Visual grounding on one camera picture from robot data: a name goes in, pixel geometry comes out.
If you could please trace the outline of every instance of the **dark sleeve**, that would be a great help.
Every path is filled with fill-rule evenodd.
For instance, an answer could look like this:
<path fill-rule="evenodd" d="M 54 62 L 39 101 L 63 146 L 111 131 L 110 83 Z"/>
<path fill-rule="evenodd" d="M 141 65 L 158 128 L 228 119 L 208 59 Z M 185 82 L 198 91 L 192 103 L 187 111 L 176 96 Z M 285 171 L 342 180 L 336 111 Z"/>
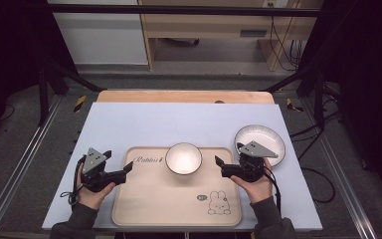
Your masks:
<path fill-rule="evenodd" d="M 257 217 L 254 234 L 257 239 L 293 239 L 296 232 L 288 218 L 282 218 L 273 197 L 251 204 Z"/>
<path fill-rule="evenodd" d="M 74 207 L 73 214 L 67 222 L 57 223 L 52 227 L 50 239 L 94 239 L 93 225 L 97 210 L 82 204 Z"/>

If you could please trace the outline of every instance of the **tray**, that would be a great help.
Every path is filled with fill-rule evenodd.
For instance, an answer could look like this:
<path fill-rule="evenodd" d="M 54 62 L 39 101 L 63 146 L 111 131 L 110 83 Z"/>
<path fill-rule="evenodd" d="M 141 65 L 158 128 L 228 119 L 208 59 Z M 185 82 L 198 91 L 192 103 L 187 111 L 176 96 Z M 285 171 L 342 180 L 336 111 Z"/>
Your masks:
<path fill-rule="evenodd" d="M 179 175 L 166 165 L 169 147 L 133 147 L 124 164 L 134 161 L 126 183 L 118 187 L 112 210 L 119 226 L 234 226 L 241 221 L 237 185 L 222 177 L 215 155 L 234 163 L 224 147 L 199 147 L 200 168 Z"/>

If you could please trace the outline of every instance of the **white table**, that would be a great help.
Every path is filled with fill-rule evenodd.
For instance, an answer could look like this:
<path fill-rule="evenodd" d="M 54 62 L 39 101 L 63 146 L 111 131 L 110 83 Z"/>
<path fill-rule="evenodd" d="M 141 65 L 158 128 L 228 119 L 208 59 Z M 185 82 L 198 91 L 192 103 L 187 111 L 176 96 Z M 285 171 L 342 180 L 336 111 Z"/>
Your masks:
<path fill-rule="evenodd" d="M 172 146 L 190 142 L 197 146 L 229 148 L 238 158 L 234 137 L 240 128 L 261 124 L 275 130 L 284 140 L 286 156 L 274 167 L 282 194 L 283 217 L 290 218 L 298 231 L 321 230 L 321 222 L 302 176 L 282 113 L 277 105 L 258 104 L 175 104 L 94 103 L 67 170 L 55 194 L 44 229 L 67 221 L 71 207 L 64 191 L 72 190 L 77 161 L 89 147 L 112 151 L 105 171 L 119 170 L 125 152 L 134 146 Z M 257 223 L 250 201 L 240 188 L 242 221 L 233 227 L 119 227 L 111 220 L 115 190 L 104 200 L 95 228 L 108 231 L 251 231 Z"/>

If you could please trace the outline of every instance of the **person's left hand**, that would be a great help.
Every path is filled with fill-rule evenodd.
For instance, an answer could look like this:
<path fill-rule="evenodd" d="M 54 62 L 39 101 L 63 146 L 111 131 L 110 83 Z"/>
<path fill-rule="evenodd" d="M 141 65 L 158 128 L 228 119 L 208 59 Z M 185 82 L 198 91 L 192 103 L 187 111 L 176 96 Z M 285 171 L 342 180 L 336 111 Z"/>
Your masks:
<path fill-rule="evenodd" d="M 79 187 L 81 185 L 82 181 L 82 171 L 83 171 L 84 164 L 82 163 L 80 165 L 80 169 L 77 173 L 77 182 Z M 92 192 L 88 190 L 87 188 L 83 187 L 79 191 L 79 203 L 87 206 L 91 209 L 98 210 L 100 208 L 101 203 L 103 202 L 104 198 L 111 193 L 111 191 L 116 187 L 114 182 L 111 182 L 108 184 L 102 191 L 100 192 Z"/>

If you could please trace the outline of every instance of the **cartoon logo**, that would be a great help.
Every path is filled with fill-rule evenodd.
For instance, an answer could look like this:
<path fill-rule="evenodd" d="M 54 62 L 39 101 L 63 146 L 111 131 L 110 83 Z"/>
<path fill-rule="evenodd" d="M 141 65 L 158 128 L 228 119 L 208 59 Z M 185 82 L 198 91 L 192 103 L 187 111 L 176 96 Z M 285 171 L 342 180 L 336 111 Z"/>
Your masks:
<path fill-rule="evenodd" d="M 224 191 L 212 191 L 210 193 L 210 204 L 209 204 L 210 215 L 213 214 L 231 214 L 228 198 Z"/>

